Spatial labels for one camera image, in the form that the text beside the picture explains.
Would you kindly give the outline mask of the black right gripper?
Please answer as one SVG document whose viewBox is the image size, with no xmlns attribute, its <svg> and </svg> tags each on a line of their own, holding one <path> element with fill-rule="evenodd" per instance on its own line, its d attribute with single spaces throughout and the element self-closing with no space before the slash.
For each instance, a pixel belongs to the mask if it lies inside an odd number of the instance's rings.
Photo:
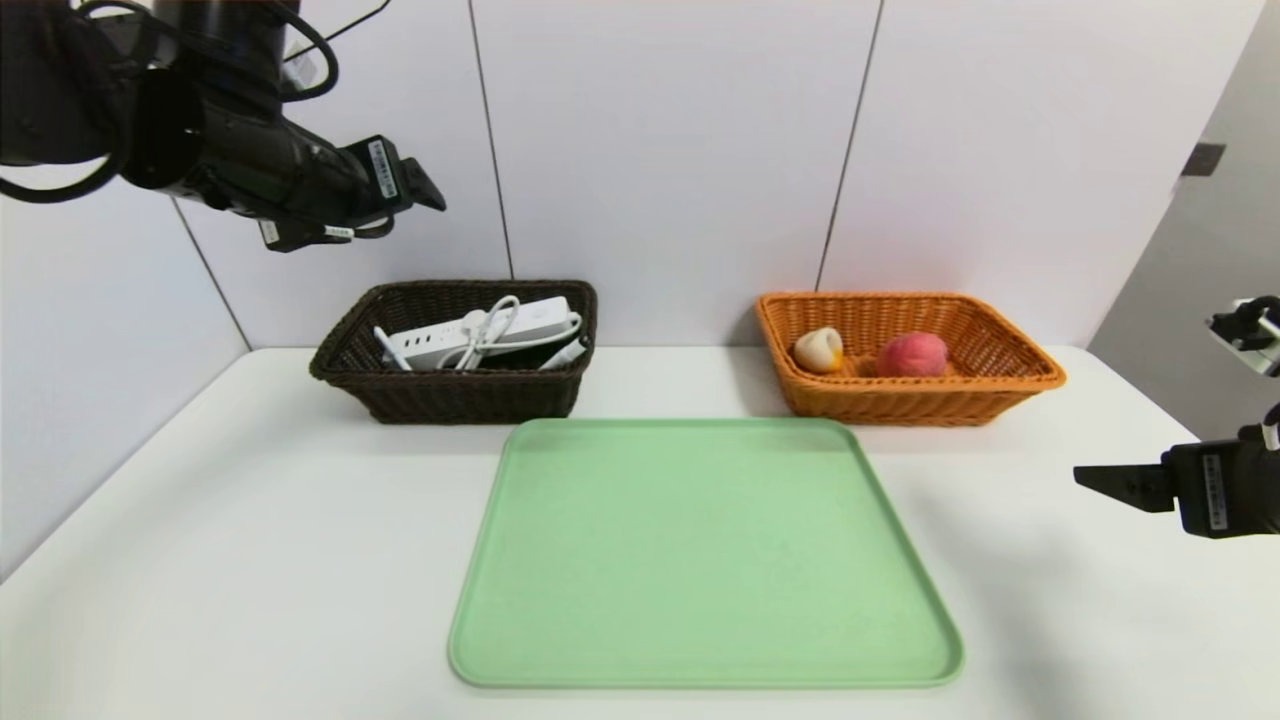
<svg viewBox="0 0 1280 720">
<path fill-rule="evenodd" d="M 1279 452 L 1260 439 L 1178 445 L 1162 455 L 1162 465 L 1076 466 L 1073 478 L 1143 512 L 1172 512 L 1178 503 L 1192 536 L 1279 533 Z"/>
</svg>

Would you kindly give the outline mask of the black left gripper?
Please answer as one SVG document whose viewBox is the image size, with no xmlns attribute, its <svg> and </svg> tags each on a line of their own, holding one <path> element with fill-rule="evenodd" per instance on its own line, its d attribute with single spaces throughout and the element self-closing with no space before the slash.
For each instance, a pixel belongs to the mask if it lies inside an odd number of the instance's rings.
<svg viewBox="0 0 1280 720">
<path fill-rule="evenodd" d="M 283 120 L 294 141 L 298 170 L 282 202 L 282 225 L 289 231 L 383 228 L 415 204 L 445 211 L 447 201 L 415 158 L 399 158 L 381 135 L 338 147 L 314 132 Z"/>
</svg>

